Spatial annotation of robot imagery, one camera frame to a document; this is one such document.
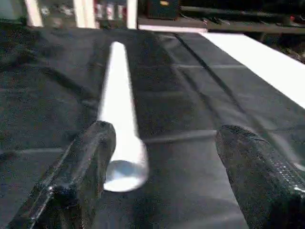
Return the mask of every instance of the black cloth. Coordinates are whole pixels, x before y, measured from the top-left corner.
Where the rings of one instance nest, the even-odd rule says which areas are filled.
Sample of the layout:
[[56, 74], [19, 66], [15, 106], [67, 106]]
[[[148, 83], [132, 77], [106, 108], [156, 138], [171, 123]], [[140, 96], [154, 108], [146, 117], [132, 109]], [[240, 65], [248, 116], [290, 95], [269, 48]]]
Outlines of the black cloth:
[[[12, 43], [12, 36], [1, 42]], [[272, 146], [289, 149], [279, 150], [287, 160], [303, 161], [303, 108], [198, 34], [40, 28], [22, 38], [23, 57], [1, 60], [4, 155], [64, 149], [96, 119], [110, 44], [126, 46], [150, 176], [138, 190], [104, 192], [93, 228], [248, 228], [216, 150], [222, 125], [261, 133]], [[39, 162], [45, 169], [51, 164]], [[5, 159], [2, 171], [3, 163], [14, 167], [20, 182], [22, 163]], [[34, 185], [41, 170], [24, 182]], [[5, 187], [15, 182], [1, 179]], [[0, 225], [10, 221], [32, 185], [1, 196], [13, 210]]]

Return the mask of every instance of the white strip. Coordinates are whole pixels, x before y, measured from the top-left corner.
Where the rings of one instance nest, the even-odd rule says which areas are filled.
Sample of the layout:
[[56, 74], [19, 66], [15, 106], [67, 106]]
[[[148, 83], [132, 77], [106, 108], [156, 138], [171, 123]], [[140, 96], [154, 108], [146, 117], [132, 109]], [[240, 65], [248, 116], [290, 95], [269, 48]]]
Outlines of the white strip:
[[43, 23], [41, 19], [41, 14], [36, 0], [25, 0], [25, 4], [27, 6], [28, 15], [30, 16], [31, 26], [42, 27]]
[[203, 28], [189, 28], [189, 27], [174, 27], [174, 26], [158, 26], [158, 25], [139, 25], [139, 30], [159, 31], [159, 32], [208, 32]]
[[84, 5], [82, 0], [73, 0], [74, 14], [77, 27], [86, 28], [86, 19], [84, 15]]
[[305, 108], [304, 64], [244, 35], [224, 33], [201, 35]]
[[93, 0], [83, 0], [84, 18], [86, 20], [86, 27], [95, 29], [94, 3]]
[[138, 0], [127, 0], [127, 28], [137, 29]]

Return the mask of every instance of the white pipe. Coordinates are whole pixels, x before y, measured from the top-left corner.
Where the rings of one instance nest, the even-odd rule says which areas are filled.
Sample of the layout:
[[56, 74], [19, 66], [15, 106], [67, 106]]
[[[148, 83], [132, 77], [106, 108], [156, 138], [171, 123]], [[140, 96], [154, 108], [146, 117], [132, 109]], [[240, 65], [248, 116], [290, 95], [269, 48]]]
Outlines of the white pipe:
[[113, 124], [116, 132], [104, 189], [124, 192], [143, 185], [148, 177], [148, 157], [138, 138], [126, 49], [118, 42], [111, 45], [98, 120]]

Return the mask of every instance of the shelf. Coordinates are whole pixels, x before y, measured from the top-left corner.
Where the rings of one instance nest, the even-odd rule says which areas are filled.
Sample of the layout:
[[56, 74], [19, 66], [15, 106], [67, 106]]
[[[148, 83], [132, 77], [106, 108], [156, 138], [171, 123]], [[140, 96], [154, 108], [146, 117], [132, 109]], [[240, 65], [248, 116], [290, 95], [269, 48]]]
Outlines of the shelf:
[[196, 19], [187, 19], [179, 17], [176, 20], [160, 20], [148, 19], [145, 16], [138, 17], [138, 25], [151, 26], [173, 26], [173, 27], [191, 27], [202, 28], [212, 31], [234, 31], [234, 32], [264, 32], [264, 33], [293, 33], [305, 34], [305, 28], [298, 27], [283, 27], [276, 24], [262, 24], [256, 22], [236, 22], [230, 21], [228, 23], [216, 24], [207, 20], [207, 24]]

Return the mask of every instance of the pvc pipe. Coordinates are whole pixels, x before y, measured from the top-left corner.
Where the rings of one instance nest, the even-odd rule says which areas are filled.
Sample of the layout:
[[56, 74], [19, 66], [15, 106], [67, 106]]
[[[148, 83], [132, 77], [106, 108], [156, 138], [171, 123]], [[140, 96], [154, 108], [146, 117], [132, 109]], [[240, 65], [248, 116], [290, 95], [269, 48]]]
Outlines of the pvc pipe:
[[126, 49], [118, 42], [111, 45], [98, 120], [111, 123], [116, 132], [104, 189], [124, 192], [140, 187], [148, 177], [148, 156], [138, 138]]

